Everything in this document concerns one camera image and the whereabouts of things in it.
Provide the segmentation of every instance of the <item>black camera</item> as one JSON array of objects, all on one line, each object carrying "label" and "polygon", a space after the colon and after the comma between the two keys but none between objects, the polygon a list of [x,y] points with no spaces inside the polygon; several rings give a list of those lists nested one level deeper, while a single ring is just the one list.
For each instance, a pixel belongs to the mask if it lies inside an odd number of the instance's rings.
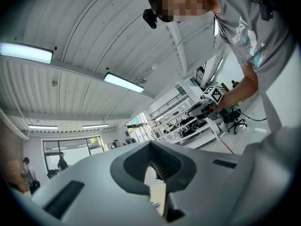
[{"label": "black camera", "polygon": [[152,29],[155,29],[157,27],[157,16],[154,14],[152,9],[144,10],[143,19]]}]

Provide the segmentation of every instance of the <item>cable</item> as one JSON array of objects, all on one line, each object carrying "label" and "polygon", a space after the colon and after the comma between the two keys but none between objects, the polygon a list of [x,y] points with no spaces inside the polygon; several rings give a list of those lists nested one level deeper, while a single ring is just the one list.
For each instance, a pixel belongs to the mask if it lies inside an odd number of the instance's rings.
[{"label": "cable", "polygon": [[234,106],[231,105],[231,107],[234,108],[234,110],[236,110],[238,113],[241,113],[245,117],[249,118],[250,120],[253,120],[253,121],[265,121],[267,119],[267,118],[264,118],[262,120],[255,120],[255,119],[252,119],[252,118],[248,117],[247,115],[243,114],[242,112],[240,112],[239,110],[237,110]]},{"label": "cable", "polygon": [[230,147],[228,147],[227,146],[227,144],[226,143],[224,143],[224,141],[223,140],[221,140],[221,142],[223,142],[223,144],[229,149],[229,151],[232,153],[232,154],[234,154],[234,152],[230,149]]}]

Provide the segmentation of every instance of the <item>man standing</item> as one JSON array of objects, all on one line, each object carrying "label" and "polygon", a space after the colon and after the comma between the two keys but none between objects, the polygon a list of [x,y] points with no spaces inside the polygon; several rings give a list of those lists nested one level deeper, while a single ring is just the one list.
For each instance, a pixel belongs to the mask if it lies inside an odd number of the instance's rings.
[{"label": "man standing", "polygon": [[149,0],[164,22],[187,21],[213,13],[220,35],[233,50],[244,79],[224,94],[218,111],[251,97],[259,90],[271,131],[282,125],[266,91],[289,61],[298,43],[282,16],[272,11],[262,19],[260,5],[250,0]]},{"label": "man standing", "polygon": [[61,168],[62,171],[69,167],[64,159],[64,156],[65,154],[63,152],[60,152],[60,159],[58,161],[58,166]]},{"label": "man standing", "polygon": [[24,171],[21,173],[23,178],[26,178],[29,183],[29,189],[31,195],[40,187],[40,183],[37,181],[36,172],[32,165],[29,164],[29,158],[25,157],[23,162],[25,163]]}]

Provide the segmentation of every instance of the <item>railing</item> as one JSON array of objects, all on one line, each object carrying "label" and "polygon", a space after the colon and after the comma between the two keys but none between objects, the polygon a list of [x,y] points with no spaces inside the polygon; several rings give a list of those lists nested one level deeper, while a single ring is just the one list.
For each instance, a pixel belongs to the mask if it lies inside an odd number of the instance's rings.
[{"label": "railing", "polygon": [[204,73],[205,73],[205,69],[206,69],[206,65],[207,65],[207,62],[204,63],[201,67],[199,67],[197,69],[197,75],[196,75],[196,79],[195,79],[195,82],[198,84],[198,86],[201,87],[201,82],[203,80],[203,76],[204,76]]},{"label": "railing", "polygon": [[186,95],[186,91],[182,91],[180,94],[172,98],[170,101],[168,101],[166,104],[161,106],[159,109],[154,111],[152,114],[150,114],[151,118],[154,118],[155,116],[159,115],[162,111],[166,110],[169,106],[171,106],[174,102],[178,101],[179,99],[183,98],[184,95]]}]

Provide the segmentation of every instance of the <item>office chair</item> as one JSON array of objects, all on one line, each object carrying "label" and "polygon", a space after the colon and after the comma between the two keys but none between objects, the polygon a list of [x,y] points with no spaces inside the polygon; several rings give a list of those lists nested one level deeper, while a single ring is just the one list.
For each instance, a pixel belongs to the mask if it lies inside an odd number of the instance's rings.
[{"label": "office chair", "polygon": [[242,121],[245,122],[245,119],[238,120],[238,118],[240,117],[240,109],[238,109],[238,112],[234,111],[234,109],[231,107],[231,110],[231,112],[228,112],[226,109],[222,109],[219,113],[222,116],[225,124],[232,123],[230,128],[227,129],[227,131],[230,132],[230,129],[234,128],[234,135],[236,135],[236,127],[239,125],[245,125],[247,127],[247,124],[241,123]]}]

